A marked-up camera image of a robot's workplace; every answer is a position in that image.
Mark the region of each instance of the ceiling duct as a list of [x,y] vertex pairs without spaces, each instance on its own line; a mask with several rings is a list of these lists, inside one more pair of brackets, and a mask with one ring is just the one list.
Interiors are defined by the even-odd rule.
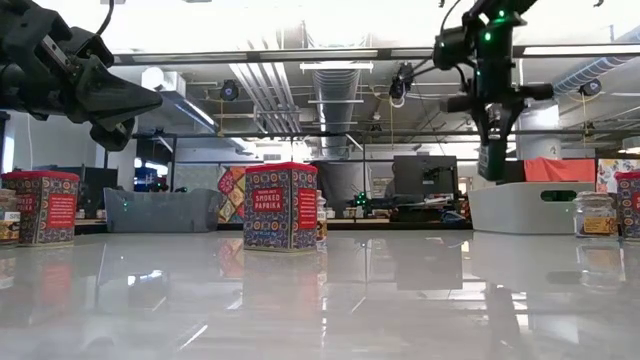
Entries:
[[[367,35],[357,37],[351,43],[335,44],[332,42],[318,41],[314,37],[312,28],[307,27],[307,42],[310,48],[326,47],[358,47],[366,45]],[[353,103],[356,99],[358,83],[360,82],[361,70],[315,70],[313,73],[313,86],[315,88],[316,99],[321,101],[318,104],[318,116],[320,118],[321,130],[331,132],[348,131],[351,127],[351,117],[353,115]],[[322,138],[322,146],[326,157],[340,158],[347,156],[344,146],[347,139],[344,137]]]
[[[636,43],[638,41],[640,41],[640,26],[622,35],[614,43]],[[553,91],[556,95],[574,91],[616,67],[626,64],[633,58],[633,56],[607,56],[583,63],[579,68],[558,77],[560,80],[554,82]]]
[[[149,115],[153,116],[154,112],[161,112],[167,118],[185,116],[202,125],[205,131],[218,133],[218,126],[213,119],[196,104],[186,99],[186,81],[176,71],[165,72],[157,67],[148,68],[142,73],[141,84],[142,87],[157,91],[164,99],[162,107],[153,110]],[[250,145],[240,138],[212,138],[211,141],[225,142],[228,146],[234,147],[237,152],[247,152],[251,149]]]

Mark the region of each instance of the ceiling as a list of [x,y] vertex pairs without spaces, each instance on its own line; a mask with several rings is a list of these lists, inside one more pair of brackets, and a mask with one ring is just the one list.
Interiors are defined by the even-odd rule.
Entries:
[[[49,5],[57,8],[67,21],[67,17],[77,20],[80,26],[89,27],[88,23],[99,22],[99,14],[105,8],[89,2],[71,6],[71,0],[55,1]],[[111,27],[105,33],[105,41],[112,49],[124,49],[120,52],[193,52],[193,51],[224,51],[249,49],[246,39],[273,36],[284,49],[299,49],[308,46],[305,41],[305,31],[311,28],[334,29],[325,31],[328,39],[341,37],[366,36],[366,46],[369,47],[404,47],[431,46],[433,36],[438,32],[443,16],[454,1],[446,0],[444,8],[439,8],[439,1],[407,1],[402,9],[390,8],[388,2],[355,1],[348,7],[336,2],[322,5],[311,1],[280,1],[261,5],[254,1],[242,1],[236,5],[221,8],[219,4],[186,4],[181,0],[154,0],[151,7],[149,0],[128,0],[126,5],[116,8]],[[47,6],[47,1],[38,1]],[[459,23],[462,12],[471,6],[471,0],[462,0],[452,12],[447,26]],[[599,7],[593,7],[589,1],[563,0],[560,4],[553,0],[539,0],[524,16],[529,25],[516,30],[514,43],[516,44],[598,44],[610,43],[626,32],[635,28],[638,23],[633,19],[625,19],[620,14],[625,13],[628,6],[635,6],[630,0],[606,0]],[[395,19],[389,13],[416,13],[415,21],[407,19],[406,15]],[[83,11],[86,16],[79,16]],[[153,15],[153,32],[131,33],[127,31],[131,19],[140,19],[142,14]],[[190,12],[191,16],[185,21],[180,14]],[[221,14],[207,18],[207,14]],[[270,15],[279,14],[277,18]],[[162,38],[160,42],[152,38]],[[518,62],[514,70],[514,81],[524,83],[554,82],[568,75],[581,64],[590,61],[585,58],[549,58],[524,59]],[[640,62],[632,59],[625,65],[599,77],[603,83],[603,93],[595,98],[579,98],[577,93],[557,97],[560,109],[560,121],[564,128],[579,128],[585,121],[592,121],[596,128],[633,128],[636,124],[630,119],[640,119],[640,85],[636,74]],[[354,106],[350,128],[354,130],[368,130],[374,123],[373,116],[377,112],[380,119],[376,121],[386,131],[423,130],[474,130],[473,122],[465,114],[438,113],[439,96],[456,93],[459,81],[455,72],[430,72],[419,76],[412,88],[413,94],[430,97],[427,100],[407,98],[401,108],[391,107],[386,98],[392,76],[399,67],[397,61],[375,61],[373,70],[362,70],[356,99],[362,99],[362,104]],[[302,71],[299,62],[285,63],[284,68],[293,94],[295,104],[299,108],[316,109],[316,105],[308,101],[316,99],[313,87],[312,71]],[[224,103],[223,108],[218,101],[220,86],[224,80],[237,77],[228,65],[168,65],[162,66],[164,71],[177,71],[188,82],[188,99],[198,104],[206,113],[219,122],[225,132],[255,131],[253,120],[249,118],[224,118],[222,114],[248,114],[253,112],[253,102],[247,96],[246,89],[242,89],[240,97],[234,102]],[[118,75],[124,74],[132,80],[144,70],[144,67],[119,67]],[[142,128],[161,126],[165,131],[188,133],[198,131],[198,126],[189,119],[167,116],[152,112],[141,117]],[[317,121],[306,123],[303,130],[320,130]],[[615,149],[619,146],[621,136],[597,136],[597,146]],[[371,139],[373,143],[420,143],[430,141],[466,141],[473,138],[446,137],[435,138],[429,136],[395,136]],[[582,137],[566,136],[564,143],[571,146],[583,144]]]

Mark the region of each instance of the patterned poster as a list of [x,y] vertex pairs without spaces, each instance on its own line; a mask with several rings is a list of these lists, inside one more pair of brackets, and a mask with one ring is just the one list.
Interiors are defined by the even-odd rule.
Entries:
[[640,160],[632,159],[599,159],[597,192],[617,193],[618,185],[613,177],[616,172],[630,172],[640,170]]
[[222,203],[218,213],[220,224],[244,223],[244,166],[224,166],[218,179],[218,191],[222,194]]

